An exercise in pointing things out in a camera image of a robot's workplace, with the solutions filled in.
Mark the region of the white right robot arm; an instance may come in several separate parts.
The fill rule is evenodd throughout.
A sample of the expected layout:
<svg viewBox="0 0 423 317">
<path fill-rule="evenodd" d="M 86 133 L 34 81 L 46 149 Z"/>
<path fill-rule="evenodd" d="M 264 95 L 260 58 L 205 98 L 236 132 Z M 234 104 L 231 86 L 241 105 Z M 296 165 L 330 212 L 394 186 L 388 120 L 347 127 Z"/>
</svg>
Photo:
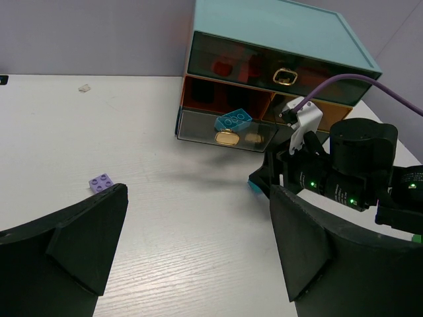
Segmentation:
<svg viewBox="0 0 423 317">
<path fill-rule="evenodd" d="M 286 141 L 266 151 L 262 166 L 249 176 L 265 195 L 273 185 L 294 194 L 309 190 L 356 211 L 377 207 L 375 223 L 422 234 L 422 166 L 394 165 L 397 128 L 366 118 L 335 123 L 330 151 L 314 131 L 305 132 L 299 149 Z"/>
</svg>

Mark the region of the small teal lego cube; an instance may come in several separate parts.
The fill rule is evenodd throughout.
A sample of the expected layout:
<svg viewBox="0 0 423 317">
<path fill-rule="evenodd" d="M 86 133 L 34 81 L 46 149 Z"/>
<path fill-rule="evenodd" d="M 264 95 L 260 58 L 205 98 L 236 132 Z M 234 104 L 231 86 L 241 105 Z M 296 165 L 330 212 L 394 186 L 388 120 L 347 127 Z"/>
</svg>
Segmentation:
<svg viewBox="0 0 423 317">
<path fill-rule="evenodd" d="M 263 194 L 263 191 L 260 189 L 259 186 L 257 186 L 255 183 L 251 182 L 250 180 L 247 182 L 247 184 L 250 186 L 251 190 L 257 194 L 257 195 L 261 195 Z"/>
</svg>

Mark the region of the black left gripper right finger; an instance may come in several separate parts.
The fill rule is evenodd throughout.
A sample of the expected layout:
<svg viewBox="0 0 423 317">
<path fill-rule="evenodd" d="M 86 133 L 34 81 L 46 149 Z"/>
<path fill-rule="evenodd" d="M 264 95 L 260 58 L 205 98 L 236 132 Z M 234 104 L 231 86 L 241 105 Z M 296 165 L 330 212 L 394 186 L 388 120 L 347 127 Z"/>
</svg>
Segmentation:
<svg viewBox="0 0 423 317">
<path fill-rule="evenodd" d="M 270 214 L 299 316 L 421 316 L 422 245 L 362 228 L 281 186 Z"/>
</svg>

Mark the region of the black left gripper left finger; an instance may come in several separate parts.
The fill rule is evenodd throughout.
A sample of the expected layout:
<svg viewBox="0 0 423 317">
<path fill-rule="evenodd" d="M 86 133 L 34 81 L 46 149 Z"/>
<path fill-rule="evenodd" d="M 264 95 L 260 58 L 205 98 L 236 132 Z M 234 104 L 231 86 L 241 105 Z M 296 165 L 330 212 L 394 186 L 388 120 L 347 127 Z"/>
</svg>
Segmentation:
<svg viewBox="0 0 423 317">
<path fill-rule="evenodd" d="M 124 184 L 1 232 L 2 316 L 92 316 L 128 208 Z"/>
</svg>

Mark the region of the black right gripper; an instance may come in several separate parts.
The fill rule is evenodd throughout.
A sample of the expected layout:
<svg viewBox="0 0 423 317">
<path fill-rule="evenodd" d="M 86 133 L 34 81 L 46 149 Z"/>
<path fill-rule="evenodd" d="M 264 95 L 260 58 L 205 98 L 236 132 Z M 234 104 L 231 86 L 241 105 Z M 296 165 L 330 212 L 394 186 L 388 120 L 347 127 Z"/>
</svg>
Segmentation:
<svg viewBox="0 0 423 317">
<path fill-rule="evenodd" d="M 277 157 L 274 168 L 267 162 L 249 175 L 249 182 L 267 198 L 273 184 L 273 173 L 284 175 L 284 187 L 297 194 L 309 190 L 337 203 L 364 211 L 370 206 L 370 159 L 355 158 L 350 151 L 370 155 L 370 134 L 356 133 L 349 138 L 336 133 L 330 143 L 332 154 L 323 149 L 314 132 L 303 136 L 303 148 Z"/>
</svg>

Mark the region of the long teal lego brick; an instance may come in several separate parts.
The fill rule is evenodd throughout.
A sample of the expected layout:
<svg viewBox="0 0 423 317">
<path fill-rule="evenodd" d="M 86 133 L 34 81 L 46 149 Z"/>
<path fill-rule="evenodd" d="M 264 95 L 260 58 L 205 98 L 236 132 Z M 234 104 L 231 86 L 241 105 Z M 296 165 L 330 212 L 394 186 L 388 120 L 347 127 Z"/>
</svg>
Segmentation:
<svg viewBox="0 0 423 317">
<path fill-rule="evenodd" d="M 214 127 L 217 131 L 229 129 L 233 132 L 240 132 L 246 129 L 252 121 L 250 115 L 242 108 L 219 116 L 215 120 Z"/>
</svg>

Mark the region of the long green lego brick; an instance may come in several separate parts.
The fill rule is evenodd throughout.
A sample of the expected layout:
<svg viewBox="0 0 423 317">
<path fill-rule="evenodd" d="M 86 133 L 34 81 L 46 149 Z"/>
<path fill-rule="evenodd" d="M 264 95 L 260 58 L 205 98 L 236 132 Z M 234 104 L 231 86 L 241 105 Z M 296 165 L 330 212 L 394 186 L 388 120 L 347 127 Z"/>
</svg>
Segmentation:
<svg viewBox="0 0 423 317">
<path fill-rule="evenodd" d="M 422 235 L 414 234 L 413 237 L 412 237 L 412 241 L 413 242 L 416 242 L 416 243 L 419 243 L 419 244 L 422 244 L 423 243 L 423 241 L 422 241 Z"/>
</svg>

